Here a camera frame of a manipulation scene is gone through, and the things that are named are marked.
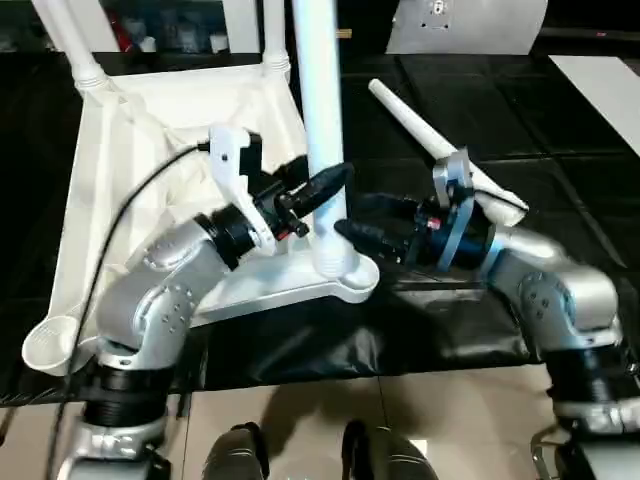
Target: tiled floor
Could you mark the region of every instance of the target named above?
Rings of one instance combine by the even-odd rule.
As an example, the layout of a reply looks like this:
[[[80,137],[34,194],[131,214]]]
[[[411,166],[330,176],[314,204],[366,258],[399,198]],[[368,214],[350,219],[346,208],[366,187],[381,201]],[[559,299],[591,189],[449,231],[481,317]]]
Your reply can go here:
[[[174,479],[199,479],[216,438],[253,421],[270,478],[335,480],[344,426],[358,418],[417,442],[440,480],[534,480],[529,440],[552,423],[548,386],[544,367],[530,366],[197,393],[189,421],[170,428],[168,457]],[[41,478],[53,411],[18,410],[0,448],[2,478]]]

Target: black cable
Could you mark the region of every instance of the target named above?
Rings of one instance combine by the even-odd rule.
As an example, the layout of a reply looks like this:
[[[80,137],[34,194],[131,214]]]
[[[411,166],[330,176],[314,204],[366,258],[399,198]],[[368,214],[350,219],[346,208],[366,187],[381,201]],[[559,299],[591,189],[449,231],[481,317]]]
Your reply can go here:
[[[208,151],[209,143],[201,143],[198,145],[194,145],[192,147],[188,147],[181,152],[178,152],[165,163],[163,163],[160,167],[158,167],[151,175],[149,175],[138,187],[129,194],[129,196],[124,200],[124,202],[120,205],[116,216],[113,219],[111,227],[105,237],[104,243],[102,245],[102,250],[100,251],[100,255],[98,256],[98,261],[96,262],[96,267],[93,272],[93,277],[91,279],[91,286],[89,287],[89,293],[87,295],[87,300],[82,307],[82,315],[80,316],[80,321],[78,325],[78,331],[76,332],[75,338],[73,340],[73,347],[71,349],[71,356],[69,357],[69,364],[67,366],[67,373],[65,376],[65,385],[63,390],[62,401],[58,405],[58,409],[56,411],[56,417],[54,420],[54,424],[51,430],[50,438],[49,438],[49,452],[47,455],[47,467],[45,470],[45,480],[53,480],[53,469],[55,467],[55,456],[56,449],[58,445],[58,437],[60,435],[60,429],[62,427],[62,420],[64,419],[64,410],[66,408],[67,403],[70,400],[71,392],[72,392],[72,384],[73,384],[73,364],[75,363],[75,359],[77,357],[78,352],[78,343],[80,341],[80,335],[82,333],[82,329],[87,321],[89,307],[91,305],[91,301],[93,299],[93,295],[98,284],[98,279],[100,278],[100,272],[102,270],[102,265],[104,264],[104,260],[107,256],[107,252],[109,251],[109,247],[111,246],[111,241],[113,240],[114,234],[120,225],[120,222],[124,218],[125,213],[133,203],[133,201],[142,193],[142,191],[147,188],[151,183],[153,183],[156,178],[158,178],[165,170],[167,170],[172,165],[176,164],[179,160],[187,156],[188,154],[195,152],[196,150],[200,151]]]

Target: white pipe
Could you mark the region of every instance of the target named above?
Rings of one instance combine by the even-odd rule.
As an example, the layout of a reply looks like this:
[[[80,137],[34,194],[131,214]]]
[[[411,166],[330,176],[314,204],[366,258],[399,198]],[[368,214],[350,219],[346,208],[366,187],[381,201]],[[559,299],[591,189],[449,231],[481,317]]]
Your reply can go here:
[[[107,76],[93,58],[87,47],[76,20],[65,0],[48,0],[50,18],[57,27],[57,33],[71,64],[71,72],[79,90],[95,88],[106,84]]]
[[[335,0],[293,0],[309,173],[343,161]],[[339,278],[355,266],[355,251],[333,228],[347,216],[344,189],[315,211],[314,266]]]
[[[285,43],[284,0],[264,0],[264,54],[262,61],[267,71],[291,70]]]
[[[447,158],[456,151],[456,148],[446,138],[409,108],[380,80],[377,78],[371,80],[369,82],[369,90],[436,161]],[[525,209],[527,208],[527,204],[520,197],[513,192],[504,190],[473,162],[470,162],[470,167],[475,188],[487,190],[511,202],[515,202]],[[476,200],[482,206],[485,215],[494,223],[513,226],[524,218],[524,211],[505,202],[491,199],[486,195],[482,196],[482,194],[478,194]]]
[[[56,47],[56,50],[59,52],[64,51],[64,45],[62,43],[62,35],[58,32],[58,26],[51,18],[51,13],[49,12],[49,1],[48,0],[31,0],[33,4],[33,8],[35,8],[36,13],[40,17],[40,21],[44,28],[47,30],[47,34],[49,38],[53,42],[53,45]]]

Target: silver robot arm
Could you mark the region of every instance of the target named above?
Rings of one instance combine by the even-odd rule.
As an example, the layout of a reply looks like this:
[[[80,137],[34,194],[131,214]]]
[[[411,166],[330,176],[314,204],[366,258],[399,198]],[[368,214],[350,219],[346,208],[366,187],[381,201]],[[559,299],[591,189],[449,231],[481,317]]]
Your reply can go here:
[[[307,180],[304,157],[273,174],[254,169],[254,209],[274,238],[306,235],[301,218],[338,193],[351,170],[341,164]],[[174,368],[204,296],[255,247],[252,227],[234,205],[198,215],[161,235],[104,292],[96,310],[97,362],[83,391],[89,400],[59,480],[170,477],[156,449],[164,441]]]
[[[602,463],[601,452],[610,461],[613,449],[595,448],[596,441],[623,442],[618,450],[635,448],[640,459],[640,445],[633,443],[640,438],[640,377],[620,327],[612,281],[573,261],[547,237],[492,225],[474,208],[474,197],[488,192],[473,190],[468,162],[461,150],[434,168],[437,196],[432,199],[361,197],[352,209],[361,220],[342,220],[336,230],[365,253],[394,263],[473,271],[506,297],[546,364],[555,416],[572,438],[567,448],[559,449],[561,456],[571,457],[564,463],[584,464],[589,455]],[[412,228],[380,228],[381,217],[393,218],[394,224],[405,220]],[[640,478],[640,460],[626,458],[624,468],[633,472],[628,478]],[[618,478],[571,475],[562,478]]]
[[[149,448],[164,441],[173,367],[196,307],[230,271],[206,228],[190,220],[104,293],[94,378],[102,395],[76,422],[59,480],[146,479],[156,464],[168,467]]]

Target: black cloth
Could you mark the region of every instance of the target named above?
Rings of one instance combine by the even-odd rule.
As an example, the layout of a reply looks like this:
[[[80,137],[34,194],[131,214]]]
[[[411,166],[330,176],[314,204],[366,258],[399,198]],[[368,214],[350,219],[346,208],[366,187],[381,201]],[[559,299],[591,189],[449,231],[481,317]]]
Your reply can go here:
[[[116,75],[257,57],[107,54],[98,60]],[[47,309],[81,101],[61,57],[9,55],[0,64],[9,72],[0,78],[7,155],[0,168],[13,182],[2,192],[12,226],[3,245],[14,252],[2,279],[0,405],[54,402],[60,380],[23,366],[20,347]],[[433,191],[433,160],[368,92],[374,77],[528,202],[523,226],[610,274],[625,328],[637,338],[640,256],[633,246],[640,239],[634,208],[640,189],[634,173],[640,164],[548,59],[343,56],[345,157],[356,167],[351,192],[420,198]],[[24,192],[20,213],[17,186]],[[381,284],[361,305],[322,298],[193,329],[176,391],[539,361],[509,306],[464,272],[434,279],[380,266]]]

